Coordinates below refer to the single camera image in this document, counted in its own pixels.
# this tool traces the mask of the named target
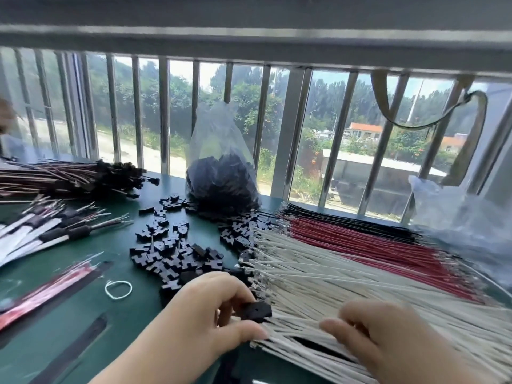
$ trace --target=person's hand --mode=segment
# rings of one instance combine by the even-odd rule
[[[358,300],[320,328],[333,335],[381,384],[478,383],[462,357],[412,308]]]
[[[187,283],[137,339],[91,384],[189,384],[223,353],[267,338],[256,322],[229,323],[254,297],[227,272],[209,272]]]

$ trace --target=rubber band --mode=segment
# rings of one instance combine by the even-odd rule
[[[110,292],[109,292],[109,287],[110,286],[114,286],[116,284],[126,284],[127,286],[129,286],[130,290],[123,296],[121,297],[115,297],[113,296]],[[119,301],[121,299],[124,299],[125,297],[127,297],[128,295],[131,294],[131,291],[133,290],[133,287],[131,285],[130,282],[127,282],[126,280],[117,280],[115,282],[113,282],[112,280],[109,280],[108,282],[106,282],[105,284],[105,294],[107,294],[109,296],[110,299],[112,299],[113,301]]]

